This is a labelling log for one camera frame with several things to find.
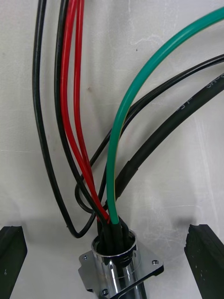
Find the green wire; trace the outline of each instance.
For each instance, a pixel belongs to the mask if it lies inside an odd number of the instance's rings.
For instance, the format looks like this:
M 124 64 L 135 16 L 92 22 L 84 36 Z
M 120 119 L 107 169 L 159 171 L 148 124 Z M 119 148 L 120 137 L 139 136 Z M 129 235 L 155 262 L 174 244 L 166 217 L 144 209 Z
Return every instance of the green wire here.
M 115 163 L 116 154 L 118 148 L 118 142 L 120 138 L 120 132 L 123 127 L 124 120 L 128 113 L 128 110 L 137 95 L 138 91 L 154 71 L 154 69 L 165 59 L 173 50 L 175 50 L 184 41 L 192 37 L 199 31 L 207 28 L 208 26 L 217 23 L 224 19 L 224 7 L 213 11 L 210 14 L 198 19 L 191 23 L 183 30 L 174 35 L 168 40 L 143 66 L 138 75 L 135 77 L 131 86 L 128 88 L 116 114 L 113 128 L 111 131 L 111 137 L 109 142 L 107 165 L 106 165 L 106 193 L 107 204 L 112 224 L 119 223 L 118 213 L 115 204 Z

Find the white background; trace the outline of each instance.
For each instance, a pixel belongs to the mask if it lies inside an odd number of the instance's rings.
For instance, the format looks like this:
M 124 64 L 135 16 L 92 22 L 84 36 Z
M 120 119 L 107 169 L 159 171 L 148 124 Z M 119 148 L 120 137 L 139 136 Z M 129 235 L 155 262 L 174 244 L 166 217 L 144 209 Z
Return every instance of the white background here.
M 144 63 L 171 36 L 221 7 L 222 0 L 86 0 L 81 113 L 90 156 L 112 126 L 119 104 Z M 47 3 L 41 65 L 46 135 L 58 184 L 81 229 L 86 215 L 74 199 L 75 180 L 60 142 L 54 111 L 53 73 L 60 1 Z M 0 226 L 22 225 L 28 255 L 12 299 L 93 298 L 78 275 L 78 257 L 90 249 L 95 225 L 74 239 L 63 221 L 44 167 L 32 102 L 32 55 L 37 0 L 0 2 Z M 223 53 L 224 22 L 175 50 L 137 96 L 179 72 Z M 74 47 L 70 60 L 71 117 Z M 204 70 L 150 103 L 121 139 L 117 172 L 154 130 L 199 89 L 224 72 Z M 120 216 L 141 242 L 164 260 L 149 279 L 151 299 L 199 299 L 184 254 L 189 224 L 206 223 L 224 241 L 223 93 L 175 130 L 140 167 L 118 200 Z M 106 151 L 94 167 L 99 188 Z

